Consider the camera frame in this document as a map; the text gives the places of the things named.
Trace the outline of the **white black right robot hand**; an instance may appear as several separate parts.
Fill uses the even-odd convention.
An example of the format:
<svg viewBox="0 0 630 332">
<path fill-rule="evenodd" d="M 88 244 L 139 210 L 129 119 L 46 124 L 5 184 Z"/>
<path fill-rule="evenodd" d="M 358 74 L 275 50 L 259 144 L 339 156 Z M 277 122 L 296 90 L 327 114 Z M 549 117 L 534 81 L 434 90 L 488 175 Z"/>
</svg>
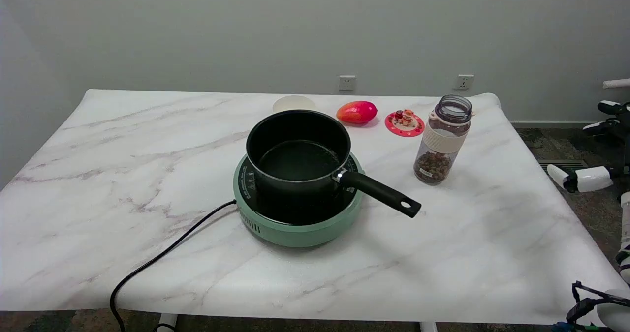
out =
<svg viewBox="0 0 630 332">
<path fill-rule="evenodd" d="M 570 171 L 557 164 L 547 165 L 549 177 L 570 193 L 592 192 L 612 186 L 617 178 L 629 179 L 630 173 L 630 108 L 628 102 L 603 100 L 597 105 L 600 112 L 608 115 L 605 121 L 584 126 L 582 131 L 592 137 L 612 136 L 623 143 L 621 165 L 604 165 Z"/>
</svg>

